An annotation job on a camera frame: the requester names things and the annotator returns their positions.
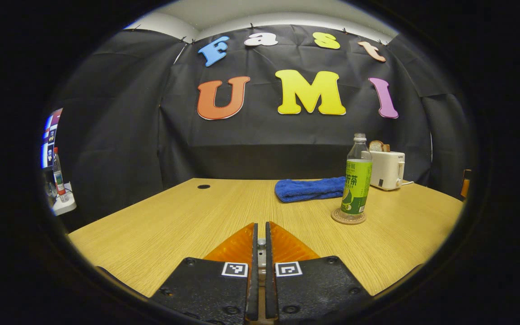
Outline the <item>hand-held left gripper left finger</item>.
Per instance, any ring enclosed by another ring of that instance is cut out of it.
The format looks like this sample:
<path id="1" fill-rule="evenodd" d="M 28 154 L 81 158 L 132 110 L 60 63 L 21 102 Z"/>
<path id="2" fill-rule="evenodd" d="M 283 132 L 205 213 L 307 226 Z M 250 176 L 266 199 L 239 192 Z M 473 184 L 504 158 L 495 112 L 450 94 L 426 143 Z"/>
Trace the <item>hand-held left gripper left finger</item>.
<path id="1" fill-rule="evenodd" d="M 233 233 L 204 258 L 186 257 L 150 300 L 214 325 L 258 319 L 258 225 Z"/>

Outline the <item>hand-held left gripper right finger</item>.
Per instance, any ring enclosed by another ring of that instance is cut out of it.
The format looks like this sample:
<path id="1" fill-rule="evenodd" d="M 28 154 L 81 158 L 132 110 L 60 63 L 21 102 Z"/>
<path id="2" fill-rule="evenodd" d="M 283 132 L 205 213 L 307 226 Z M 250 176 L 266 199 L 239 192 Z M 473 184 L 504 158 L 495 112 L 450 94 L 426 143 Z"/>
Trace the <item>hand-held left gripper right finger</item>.
<path id="1" fill-rule="evenodd" d="M 274 222 L 267 222 L 265 311 L 277 323 L 341 323 L 372 296 L 336 255 L 320 257 Z"/>

